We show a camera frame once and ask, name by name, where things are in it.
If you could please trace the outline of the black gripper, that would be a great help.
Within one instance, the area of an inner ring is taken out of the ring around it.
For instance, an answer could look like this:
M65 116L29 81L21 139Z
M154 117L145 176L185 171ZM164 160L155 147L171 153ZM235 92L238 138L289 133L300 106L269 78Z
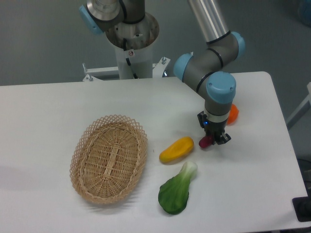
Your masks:
M197 116L201 128L205 131L205 136L202 139L205 141L211 141L211 136L213 136L214 145L222 145L231 140L230 135L225 132L227 120L222 122L213 122L207 119L207 115L204 111L200 112Z

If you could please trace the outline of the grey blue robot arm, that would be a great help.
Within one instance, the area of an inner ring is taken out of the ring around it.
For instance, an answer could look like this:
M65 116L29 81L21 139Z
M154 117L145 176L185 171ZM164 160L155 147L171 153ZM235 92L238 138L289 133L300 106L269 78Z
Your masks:
M189 53L181 55L173 72L205 101L204 110L198 114L205 131L199 144L205 148L230 140L225 126L236 94L236 80L222 69L244 53L245 41L239 33L229 30L217 1L190 0L189 6L201 28L207 50L197 57ZM104 33L115 47L121 79L153 76L151 53L159 25L146 12L144 1L89 0L80 6L79 12L91 32Z

